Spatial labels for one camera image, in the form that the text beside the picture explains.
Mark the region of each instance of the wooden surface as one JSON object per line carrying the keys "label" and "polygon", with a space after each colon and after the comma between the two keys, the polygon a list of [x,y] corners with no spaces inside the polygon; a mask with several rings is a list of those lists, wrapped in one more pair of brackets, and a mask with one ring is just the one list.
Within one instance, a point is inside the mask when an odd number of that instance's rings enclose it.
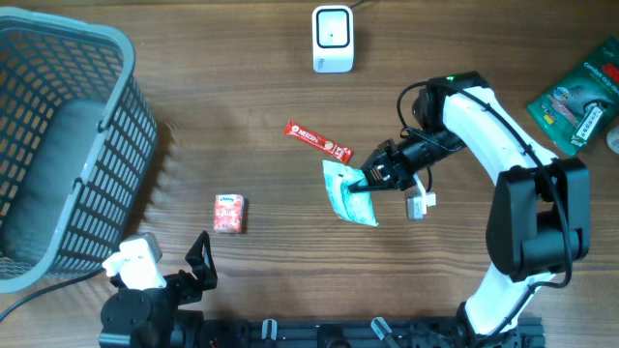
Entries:
{"label": "wooden surface", "polygon": [[[398,136],[403,87],[477,70],[505,109],[558,153],[525,105],[619,33],[616,2],[385,0],[355,14],[354,71],[321,75],[311,68],[311,1],[42,3],[25,4],[120,28],[135,45],[134,75],[160,143],[128,232],[155,233],[164,274],[188,268],[184,254],[212,229],[215,194],[249,200],[246,235],[212,235],[219,286],[190,306],[211,318],[454,314],[489,264],[493,186],[471,153],[435,165],[439,204],[424,221],[406,221],[403,193],[383,192],[373,195],[380,226],[364,227],[336,217],[322,176],[329,158],[283,136],[285,123],[351,147],[351,165],[359,166],[379,142]],[[597,138],[580,157],[592,178],[591,251],[569,288],[543,289],[525,309],[544,318],[549,347],[619,339],[619,156]],[[0,309],[50,283],[0,297]],[[100,310],[113,293],[99,276],[33,301],[0,325],[0,346],[97,346]]]}

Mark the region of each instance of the green package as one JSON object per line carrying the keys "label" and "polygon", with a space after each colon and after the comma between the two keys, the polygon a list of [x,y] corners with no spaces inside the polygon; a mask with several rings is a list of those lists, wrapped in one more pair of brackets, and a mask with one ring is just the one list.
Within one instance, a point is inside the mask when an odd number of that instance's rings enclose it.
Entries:
{"label": "green package", "polygon": [[619,112],[619,42],[614,36],[527,106],[533,119],[574,156]]}

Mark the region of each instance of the barcode label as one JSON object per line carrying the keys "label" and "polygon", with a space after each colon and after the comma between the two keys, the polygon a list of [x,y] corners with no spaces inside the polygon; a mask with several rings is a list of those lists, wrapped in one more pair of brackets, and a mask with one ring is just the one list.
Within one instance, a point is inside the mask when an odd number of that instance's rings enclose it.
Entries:
{"label": "barcode label", "polygon": [[598,107],[594,107],[593,110],[589,112],[589,115],[587,116],[587,118],[582,121],[582,126],[576,133],[576,136],[583,140],[587,140],[589,138],[589,135],[591,135],[591,132],[596,127],[596,125],[598,124],[598,121],[600,121],[601,118],[602,118],[602,110],[599,109]]}

